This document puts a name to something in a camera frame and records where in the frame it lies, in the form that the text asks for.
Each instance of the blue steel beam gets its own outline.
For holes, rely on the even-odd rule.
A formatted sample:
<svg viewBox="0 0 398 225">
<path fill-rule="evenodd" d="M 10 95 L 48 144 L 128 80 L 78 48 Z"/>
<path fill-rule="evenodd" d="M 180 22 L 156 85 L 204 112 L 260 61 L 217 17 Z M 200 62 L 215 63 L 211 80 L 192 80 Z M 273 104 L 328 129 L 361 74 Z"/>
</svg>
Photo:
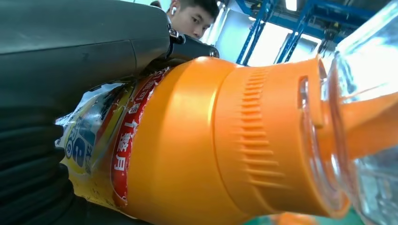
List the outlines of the blue steel beam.
<svg viewBox="0 0 398 225">
<path fill-rule="evenodd" d="M 296 49 L 297 44 L 299 43 L 299 40 L 301 38 L 301 35 L 304 32 L 304 28 L 307 26 L 309 18 L 306 19 L 305 23 L 303 24 L 303 28 L 298 32 L 298 35 L 295 35 L 295 39 L 293 40 L 292 46 L 290 47 L 289 53 L 286 56 L 285 62 L 288 62 L 290 60 L 291 55 L 294 52 L 294 49 Z"/>
<path fill-rule="evenodd" d="M 250 45 L 250 48 L 247 51 L 246 57 L 245 57 L 245 59 L 242 62 L 242 65 L 247 66 L 247 63 L 249 62 L 249 59 L 250 59 L 250 57 L 251 57 L 251 55 L 253 53 L 253 50 L 254 50 L 254 48 L 255 48 L 255 46 L 257 44 L 257 41 L 259 40 L 260 35 L 261 35 L 262 31 L 264 30 L 264 27 L 265 27 L 265 23 L 262 23 L 262 24 L 259 25 L 257 31 L 254 34 L 254 38 L 253 38 L 252 44 Z"/>
<path fill-rule="evenodd" d="M 250 59 L 250 57 L 252 56 L 252 53 L 253 53 L 253 51 L 254 51 L 254 48 L 256 47 L 256 44 L 257 44 L 257 42 L 258 42 L 258 40 L 259 40 L 259 38 L 260 38 L 260 35 L 261 35 L 262 31 L 264 30 L 265 24 L 267 24 L 268 21 L 269 21 L 269 19 L 271 18 L 272 14 L 273 14 L 273 11 L 274 11 L 274 7 L 275 7 L 275 5 L 278 3 L 278 1 L 279 1 L 279 0 L 274 0 L 273 3 L 270 2 L 270 6 L 269 6 L 269 8 L 267 9 L 268 12 L 267 12 L 267 15 L 266 15 L 266 17 L 265 17 L 265 19 L 264 19 L 264 23 L 263 23 L 263 24 L 260 24 L 260 29 L 259 29 L 258 32 L 254 35 L 254 39 L 253 39 L 253 41 L 252 41 L 252 44 L 250 45 L 249 51 L 247 52 L 247 55 L 246 55 L 246 57 L 245 57 L 245 60 L 243 60 L 243 65 L 244 65 L 244 66 L 247 66 L 247 63 L 249 62 L 249 59 Z"/>
<path fill-rule="evenodd" d="M 235 0 L 244 14 L 250 15 L 252 10 L 245 4 L 245 0 Z"/>
<path fill-rule="evenodd" d="M 293 29 L 292 35 L 290 35 L 289 38 L 287 39 L 286 44 L 281 52 L 281 55 L 277 60 L 277 63 L 281 63 L 284 60 L 286 54 L 290 52 L 291 47 L 294 44 L 293 41 L 295 39 L 296 32 L 302 33 L 304 31 L 304 28 L 306 27 L 306 24 L 304 26 L 304 22 L 307 21 L 306 18 L 310 17 L 309 12 L 312 9 L 312 7 L 313 7 L 313 0 L 308 0 L 307 3 L 304 5 L 304 8 L 301 10 L 300 16 L 296 22 L 295 29 Z"/>
<path fill-rule="evenodd" d="M 364 9 L 359 9 L 359 8 L 355 8 L 355 7 L 351 7 L 351 6 L 344 6 L 344 5 L 340 5 L 338 3 L 335 2 L 331 2 L 331 1 L 324 1 L 324 0 L 313 0 L 315 5 L 318 6 L 324 6 L 326 8 L 331 8 L 331 9 L 336 9 L 339 11 L 342 11 L 344 13 L 348 13 L 348 14 L 355 14 L 358 16 L 362 16 L 365 17 L 367 19 L 369 19 L 370 17 L 375 15 L 375 12 L 372 11 L 367 11 Z"/>
<path fill-rule="evenodd" d="M 261 6 L 260 6 L 260 10 L 258 11 L 257 16 L 256 16 L 256 21 L 254 22 L 252 28 L 250 29 L 249 35 L 247 36 L 246 41 L 245 41 L 245 43 L 244 43 L 244 45 L 243 45 L 243 48 L 242 48 L 242 50 L 240 51 L 240 54 L 239 54 L 239 56 L 238 56 L 238 58 L 237 58 L 237 64 L 240 64 L 240 63 L 241 63 L 241 61 L 242 61 L 242 59 L 243 59 L 243 56 L 244 56 L 244 54 L 245 54 L 245 52 L 246 52 L 246 49 L 247 49 L 247 47 L 248 47 L 249 44 L 250 44 L 250 41 L 251 41 L 251 39 L 252 39 L 252 36 L 253 36 L 254 32 L 257 31 L 258 28 L 259 28 L 260 21 L 261 21 L 262 18 L 264 17 L 264 14 L 265 14 L 265 12 L 266 12 L 266 10 L 267 10 L 267 2 L 263 1 L 262 4 L 261 4 Z"/>
<path fill-rule="evenodd" d="M 336 13 L 334 11 L 328 11 L 324 8 L 320 8 L 314 6 L 313 16 L 317 18 L 330 21 L 337 22 L 341 25 L 349 26 L 349 27 L 360 27 L 362 24 L 366 22 L 367 19 L 363 17 L 358 17 L 354 14 L 347 16 L 347 14 Z"/>
</svg>

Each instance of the ceiling light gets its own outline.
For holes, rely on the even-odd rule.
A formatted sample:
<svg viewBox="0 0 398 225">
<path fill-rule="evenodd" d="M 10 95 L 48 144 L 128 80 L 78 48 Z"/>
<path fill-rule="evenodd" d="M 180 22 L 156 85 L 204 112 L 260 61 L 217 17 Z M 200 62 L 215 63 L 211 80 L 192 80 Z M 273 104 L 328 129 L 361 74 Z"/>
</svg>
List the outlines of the ceiling light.
<svg viewBox="0 0 398 225">
<path fill-rule="evenodd" d="M 297 11 L 297 0 L 285 0 L 286 9 L 290 11 Z"/>
</svg>

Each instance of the black hair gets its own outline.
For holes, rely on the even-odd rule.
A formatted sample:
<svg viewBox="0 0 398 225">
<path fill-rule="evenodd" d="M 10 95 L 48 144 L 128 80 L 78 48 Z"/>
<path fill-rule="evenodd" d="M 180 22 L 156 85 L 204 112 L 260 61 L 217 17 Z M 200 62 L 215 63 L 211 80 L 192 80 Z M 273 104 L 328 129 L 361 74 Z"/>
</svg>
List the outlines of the black hair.
<svg viewBox="0 0 398 225">
<path fill-rule="evenodd" d="M 217 0 L 180 0 L 181 9 L 186 7 L 200 6 L 206 12 L 208 12 L 214 19 L 217 18 L 220 9 L 217 5 Z"/>
<path fill-rule="evenodd" d="M 156 6 L 156 7 L 158 7 L 158 8 L 161 8 L 161 3 L 160 3 L 159 1 L 153 1 L 153 2 L 151 2 L 150 5 L 151 5 L 151 6 Z"/>
</svg>

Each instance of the blue metal frame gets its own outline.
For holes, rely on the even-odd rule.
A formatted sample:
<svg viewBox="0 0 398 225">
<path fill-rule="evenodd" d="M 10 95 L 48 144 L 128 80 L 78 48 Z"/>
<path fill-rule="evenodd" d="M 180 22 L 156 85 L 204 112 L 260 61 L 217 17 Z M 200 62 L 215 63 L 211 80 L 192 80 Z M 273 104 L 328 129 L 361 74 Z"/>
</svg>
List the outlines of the blue metal frame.
<svg viewBox="0 0 398 225">
<path fill-rule="evenodd" d="M 308 27 L 308 22 L 312 16 L 319 17 L 323 20 L 327 20 L 330 22 L 337 22 L 339 24 L 345 25 L 345 26 L 350 26 L 350 27 L 359 27 L 361 26 L 367 19 L 375 15 L 375 12 L 359 9 L 359 8 L 353 8 L 350 6 L 343 6 L 338 3 L 326 1 L 326 0 L 308 0 L 307 3 L 304 5 L 304 8 L 302 9 L 299 19 L 296 22 L 290 21 L 288 19 L 284 19 L 281 17 L 277 16 L 272 16 L 272 10 L 274 5 L 276 4 L 276 1 L 274 0 L 274 3 L 272 3 L 272 0 L 263 0 L 263 3 L 261 4 L 260 11 L 257 14 L 256 21 L 254 22 L 254 25 L 250 29 L 249 35 L 247 36 L 247 39 L 245 41 L 245 44 L 240 52 L 240 55 L 237 59 L 237 63 L 240 64 L 243 56 L 245 55 L 245 52 L 250 44 L 250 41 L 252 39 L 252 36 L 254 34 L 254 39 L 252 41 L 252 44 L 250 45 L 250 48 L 247 52 L 247 55 L 245 57 L 245 60 L 243 61 L 243 65 L 247 65 L 250 56 L 252 55 L 252 52 L 255 48 L 255 45 L 257 44 L 257 41 L 260 37 L 260 34 L 262 30 L 264 29 L 264 25 L 266 22 L 270 21 L 271 23 L 274 23 L 276 25 L 286 27 L 288 29 L 293 30 L 292 35 L 288 38 L 286 41 L 285 46 L 283 47 L 283 50 L 277 60 L 277 63 L 281 63 L 283 61 L 289 61 L 297 43 L 299 42 L 301 35 L 303 33 L 311 35 L 313 37 L 319 38 L 319 39 L 324 39 L 324 33 L 322 30 L 319 30 L 317 28 L 313 27 Z M 251 14 L 251 9 L 244 3 L 244 0 L 236 0 L 237 4 L 240 6 L 242 11 L 245 14 L 250 15 Z M 270 7 L 269 9 L 266 9 L 267 3 L 269 3 Z M 265 18 L 264 22 L 262 25 L 260 24 L 260 20 L 264 16 L 264 13 L 268 10 L 267 17 Z M 335 42 L 338 43 L 343 39 L 341 36 L 337 36 L 335 38 Z"/>
<path fill-rule="evenodd" d="M 273 11 L 274 11 L 274 7 L 275 5 L 278 3 L 279 0 L 274 0 L 273 3 L 270 3 L 268 10 L 268 13 L 264 19 L 264 22 L 262 24 L 260 24 L 260 28 L 259 30 L 257 30 L 256 34 L 254 35 L 254 39 L 252 41 L 252 44 L 250 45 L 249 51 L 246 54 L 245 60 L 243 60 L 243 65 L 247 66 L 247 63 L 249 62 L 250 57 L 252 56 L 252 53 L 254 51 L 254 48 L 256 47 L 257 42 L 259 41 L 260 35 L 265 27 L 265 24 L 267 24 L 267 22 L 270 20 Z"/>
<path fill-rule="evenodd" d="M 244 0 L 236 0 L 236 3 L 239 5 L 240 9 L 244 14 L 250 15 L 252 13 L 252 10 L 249 7 L 247 7 Z"/>
<path fill-rule="evenodd" d="M 337 13 L 334 10 L 342 11 L 350 15 L 345 16 L 344 14 Z M 281 63 L 283 61 L 288 62 L 290 60 L 290 57 L 300 40 L 300 36 L 303 33 L 304 28 L 307 26 L 309 19 L 312 16 L 317 16 L 319 18 L 331 22 L 337 22 L 343 25 L 359 27 L 374 14 L 374 12 L 353 8 L 350 6 L 343 6 L 334 2 L 324 0 L 308 0 L 303 10 L 301 11 L 300 17 L 295 26 L 296 28 L 293 30 L 292 35 L 286 41 L 286 44 L 277 60 L 277 63 Z"/>
<path fill-rule="evenodd" d="M 243 56 L 245 55 L 246 49 L 247 49 L 247 47 L 248 47 L 249 44 L 250 44 L 250 41 L 251 41 L 251 39 L 252 39 L 253 34 L 254 34 L 255 32 L 258 33 L 258 31 L 260 30 L 260 29 L 259 29 L 260 21 L 263 19 L 264 14 L 265 14 L 266 11 L 267 11 L 267 2 L 265 2 L 265 0 L 264 0 L 264 1 L 262 2 L 261 6 L 260 6 L 259 12 L 257 13 L 256 21 L 254 22 L 253 26 L 250 28 L 249 35 L 247 36 L 246 41 L 245 41 L 245 43 L 243 44 L 243 48 L 242 48 L 242 50 L 240 51 L 240 54 L 239 54 L 239 56 L 238 56 L 238 58 L 237 58 L 237 64 L 240 64 L 240 63 L 241 63 L 241 61 L 242 61 L 242 59 L 243 59 Z"/>
<path fill-rule="evenodd" d="M 304 28 L 308 24 L 308 20 L 310 18 L 309 12 L 312 9 L 312 6 L 313 0 L 308 0 L 304 5 L 304 8 L 301 10 L 300 16 L 297 20 L 295 29 L 293 30 L 290 37 L 287 39 L 286 44 L 283 47 L 282 53 L 279 56 L 278 61 L 276 61 L 277 63 L 281 63 L 284 60 L 286 54 L 291 55 L 291 52 L 294 51 L 297 42 L 300 40 L 301 34 L 303 34 L 304 32 Z"/>
</svg>

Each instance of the plastic wrapper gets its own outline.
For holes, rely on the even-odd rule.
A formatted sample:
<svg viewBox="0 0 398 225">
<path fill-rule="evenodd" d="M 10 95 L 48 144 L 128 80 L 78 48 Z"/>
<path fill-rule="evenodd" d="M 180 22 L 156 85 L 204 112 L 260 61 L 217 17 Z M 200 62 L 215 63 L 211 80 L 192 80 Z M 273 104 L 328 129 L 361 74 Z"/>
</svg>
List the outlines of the plastic wrapper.
<svg viewBox="0 0 398 225">
<path fill-rule="evenodd" d="M 125 206 L 127 169 L 135 132 L 145 105 L 167 69 L 140 81 L 105 85 L 83 96 L 76 110 L 59 118 L 75 194 L 117 210 Z"/>
</svg>

